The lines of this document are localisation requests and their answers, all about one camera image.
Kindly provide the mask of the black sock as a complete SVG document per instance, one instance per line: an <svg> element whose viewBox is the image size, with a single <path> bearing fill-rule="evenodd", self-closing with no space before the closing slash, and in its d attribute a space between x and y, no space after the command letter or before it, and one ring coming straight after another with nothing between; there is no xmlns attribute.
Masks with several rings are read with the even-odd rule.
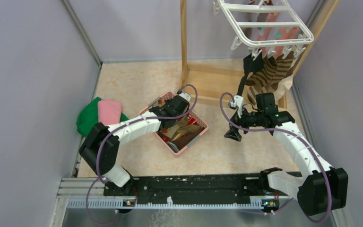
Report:
<svg viewBox="0 0 363 227"><path fill-rule="evenodd" d="M264 63L263 63L262 57L258 56L256 59L254 59L254 57L252 57L252 55L249 54L245 58L243 58L244 76L241 78L239 86L238 86L238 91L237 91L238 96L241 96L243 93L244 86L245 86L246 80L248 78L248 75L250 73L258 72L258 71L262 70L263 68L264 68Z"/></svg>

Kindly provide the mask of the white clip hanger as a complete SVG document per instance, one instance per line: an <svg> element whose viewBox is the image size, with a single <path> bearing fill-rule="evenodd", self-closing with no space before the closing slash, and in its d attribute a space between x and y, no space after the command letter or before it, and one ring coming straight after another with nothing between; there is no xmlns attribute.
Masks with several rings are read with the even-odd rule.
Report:
<svg viewBox="0 0 363 227"><path fill-rule="evenodd" d="M261 47L268 47L267 57L270 58L275 54L274 47L283 46L283 58L291 51L294 52L294 56L297 58L306 50L306 46L314 41L313 33L300 19L288 1L256 0L256 3L256 5L236 4L225 0L216 0L213 2L214 14L222 12L235 32L231 50L235 50L243 44L247 47L248 52L252 57L256 59L258 56L263 57ZM246 22L246 13L259 13L259 18L261 20L266 19L268 13L271 12L279 13L276 22ZM273 33L269 35L270 38L274 38L274 34L278 31L278 27L294 26L299 27L299 31L295 38L284 40L271 39L257 41L260 31L254 40L248 39L242 31L242 27L276 27L277 29L273 30Z"/></svg>

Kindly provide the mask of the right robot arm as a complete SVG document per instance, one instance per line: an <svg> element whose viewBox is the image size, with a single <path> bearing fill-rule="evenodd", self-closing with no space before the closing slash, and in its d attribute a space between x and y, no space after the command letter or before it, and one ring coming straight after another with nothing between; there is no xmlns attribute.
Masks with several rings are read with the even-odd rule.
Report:
<svg viewBox="0 0 363 227"><path fill-rule="evenodd" d="M347 200L348 174L343 168L334 168L321 157L298 128L288 111L280 111L272 93L256 95L257 108L249 112L243 97L234 95L228 106L235 110L228 118L230 130L225 137L240 141L239 130L268 131L288 152L298 166L300 177L278 167L261 171L258 188L264 195L283 192L296 200L307 216L344 208Z"/></svg>

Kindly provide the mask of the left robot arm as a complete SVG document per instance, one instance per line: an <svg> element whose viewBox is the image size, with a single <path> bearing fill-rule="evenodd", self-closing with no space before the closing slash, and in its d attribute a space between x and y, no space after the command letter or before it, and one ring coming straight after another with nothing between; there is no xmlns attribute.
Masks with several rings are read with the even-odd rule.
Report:
<svg viewBox="0 0 363 227"><path fill-rule="evenodd" d="M149 133L173 127L186 115L190 94L179 91L162 106L155 106L125 122L105 126L99 122L90 130L79 154L104 183L114 183L120 195L131 193L131 175L116 163L119 147Z"/></svg>

